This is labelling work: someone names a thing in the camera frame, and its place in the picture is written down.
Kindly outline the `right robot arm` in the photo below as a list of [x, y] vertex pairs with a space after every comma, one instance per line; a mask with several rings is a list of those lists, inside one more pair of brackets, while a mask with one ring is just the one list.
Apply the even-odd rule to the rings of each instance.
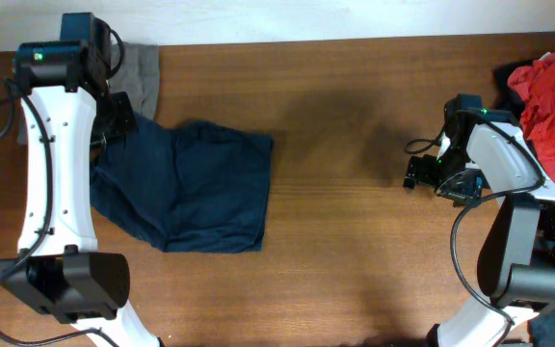
[[[404, 186], [426, 186], [461, 208], [450, 231], [450, 254], [470, 298], [434, 325], [427, 346], [499, 346], [515, 327], [555, 309], [555, 183], [528, 147], [509, 111], [484, 107], [460, 93], [444, 105], [437, 147], [410, 155]], [[457, 238], [466, 214], [488, 201], [498, 213], [477, 260], [477, 283], [461, 268]]]

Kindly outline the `navy blue shorts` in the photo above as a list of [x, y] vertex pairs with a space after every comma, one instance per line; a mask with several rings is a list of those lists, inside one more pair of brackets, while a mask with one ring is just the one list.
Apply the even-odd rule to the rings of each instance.
[[260, 251], [273, 138], [208, 121], [137, 124], [92, 161], [92, 207], [164, 253]]

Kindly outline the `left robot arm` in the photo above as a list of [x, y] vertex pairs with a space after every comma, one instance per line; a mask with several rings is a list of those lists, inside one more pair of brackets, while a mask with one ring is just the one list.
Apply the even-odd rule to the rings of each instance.
[[17, 255], [0, 260], [0, 285], [38, 314], [98, 346], [157, 346], [129, 300], [122, 254], [98, 248], [90, 152], [136, 126], [110, 46], [119, 36], [91, 13], [67, 13], [57, 40], [19, 46], [13, 67], [26, 123], [28, 183]]

